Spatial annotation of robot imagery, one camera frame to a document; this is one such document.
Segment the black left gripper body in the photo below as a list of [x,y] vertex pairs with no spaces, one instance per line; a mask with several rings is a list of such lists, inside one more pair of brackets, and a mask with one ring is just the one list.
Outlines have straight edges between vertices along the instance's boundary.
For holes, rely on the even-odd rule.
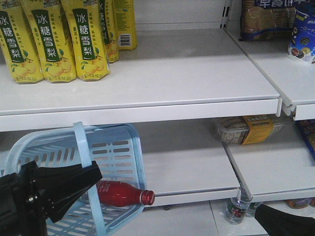
[[2,236],[45,236],[45,214],[35,187],[37,164],[21,166],[19,173],[0,178],[0,234]]

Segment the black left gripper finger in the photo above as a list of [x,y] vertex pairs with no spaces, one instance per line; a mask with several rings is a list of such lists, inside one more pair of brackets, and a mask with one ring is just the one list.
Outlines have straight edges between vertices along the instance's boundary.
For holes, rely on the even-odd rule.
[[79,197],[101,178],[100,169],[95,161],[84,168],[81,164],[38,168],[36,187],[46,216],[54,223],[60,221]]

